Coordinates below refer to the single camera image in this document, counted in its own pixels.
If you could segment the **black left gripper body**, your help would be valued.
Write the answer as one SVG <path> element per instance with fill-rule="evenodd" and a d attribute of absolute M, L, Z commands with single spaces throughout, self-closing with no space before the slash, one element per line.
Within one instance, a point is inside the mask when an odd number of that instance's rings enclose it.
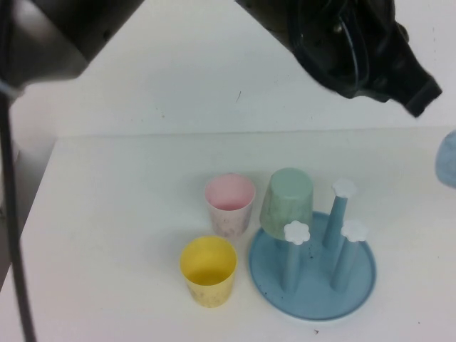
<path fill-rule="evenodd" d="M 344 98 L 405 103 L 431 76 L 395 19 L 394 1 L 289 1 L 288 33 L 306 72 Z"/>

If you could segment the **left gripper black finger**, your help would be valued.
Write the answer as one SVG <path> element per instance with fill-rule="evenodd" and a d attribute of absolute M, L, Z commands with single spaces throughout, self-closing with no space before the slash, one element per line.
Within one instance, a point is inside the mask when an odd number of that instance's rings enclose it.
<path fill-rule="evenodd" d="M 430 76 L 411 93 L 404 107 L 414 118 L 419 118 L 441 94 L 441 87 Z"/>

